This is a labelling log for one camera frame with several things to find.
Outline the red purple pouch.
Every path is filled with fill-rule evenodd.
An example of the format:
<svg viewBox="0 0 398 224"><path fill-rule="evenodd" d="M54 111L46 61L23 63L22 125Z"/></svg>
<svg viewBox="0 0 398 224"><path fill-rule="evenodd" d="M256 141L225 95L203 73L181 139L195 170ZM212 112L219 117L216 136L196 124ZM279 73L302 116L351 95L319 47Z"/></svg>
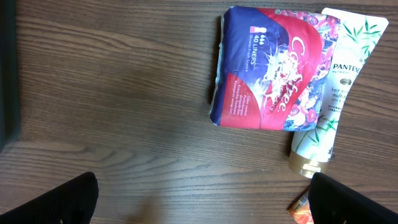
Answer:
<svg viewBox="0 0 398 224"><path fill-rule="evenodd" d="M341 22L325 14L233 6L221 18L210 119L217 126L317 125Z"/></svg>

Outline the small orange juice carton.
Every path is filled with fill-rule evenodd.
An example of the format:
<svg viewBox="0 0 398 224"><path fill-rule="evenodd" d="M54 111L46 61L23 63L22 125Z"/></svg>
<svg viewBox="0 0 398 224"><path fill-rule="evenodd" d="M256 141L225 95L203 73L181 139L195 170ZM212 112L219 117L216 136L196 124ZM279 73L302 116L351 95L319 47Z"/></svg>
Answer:
<svg viewBox="0 0 398 224"><path fill-rule="evenodd" d="M297 224L314 224L310 211L308 190L309 186L287 208L289 215Z"/></svg>

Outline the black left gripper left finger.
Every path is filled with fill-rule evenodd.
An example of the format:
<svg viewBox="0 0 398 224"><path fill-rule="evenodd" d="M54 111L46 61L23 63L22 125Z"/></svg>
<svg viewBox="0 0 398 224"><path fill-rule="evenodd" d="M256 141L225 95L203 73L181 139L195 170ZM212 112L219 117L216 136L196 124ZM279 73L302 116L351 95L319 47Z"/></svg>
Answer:
<svg viewBox="0 0 398 224"><path fill-rule="evenodd" d="M99 195L98 181L85 172L45 194L1 215L1 224L89 223Z"/></svg>

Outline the grey plastic basket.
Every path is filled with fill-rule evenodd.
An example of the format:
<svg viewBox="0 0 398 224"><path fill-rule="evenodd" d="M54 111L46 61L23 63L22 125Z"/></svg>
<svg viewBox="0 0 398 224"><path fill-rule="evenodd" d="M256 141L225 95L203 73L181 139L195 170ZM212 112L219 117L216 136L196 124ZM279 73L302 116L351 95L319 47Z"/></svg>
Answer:
<svg viewBox="0 0 398 224"><path fill-rule="evenodd" d="M1 148L21 132L16 2L1 0Z"/></svg>

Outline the white tube gold cap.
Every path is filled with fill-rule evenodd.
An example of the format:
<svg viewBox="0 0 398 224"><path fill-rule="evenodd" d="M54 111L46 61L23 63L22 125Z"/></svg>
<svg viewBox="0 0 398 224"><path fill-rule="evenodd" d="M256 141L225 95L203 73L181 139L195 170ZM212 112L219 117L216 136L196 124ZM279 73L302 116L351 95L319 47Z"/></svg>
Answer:
<svg viewBox="0 0 398 224"><path fill-rule="evenodd" d="M329 7L322 14L338 18L342 28L327 75L317 126L294 134L289 156L289 167L309 179L316 172L326 172L348 93L389 24L385 17Z"/></svg>

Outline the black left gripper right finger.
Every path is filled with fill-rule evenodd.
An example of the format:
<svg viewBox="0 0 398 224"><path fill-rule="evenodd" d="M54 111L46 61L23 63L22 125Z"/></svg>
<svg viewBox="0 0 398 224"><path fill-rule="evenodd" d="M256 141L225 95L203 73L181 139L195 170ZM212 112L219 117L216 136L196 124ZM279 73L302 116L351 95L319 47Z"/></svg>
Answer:
<svg viewBox="0 0 398 224"><path fill-rule="evenodd" d="M397 224L397 214L370 198L317 172L308 199L315 224Z"/></svg>

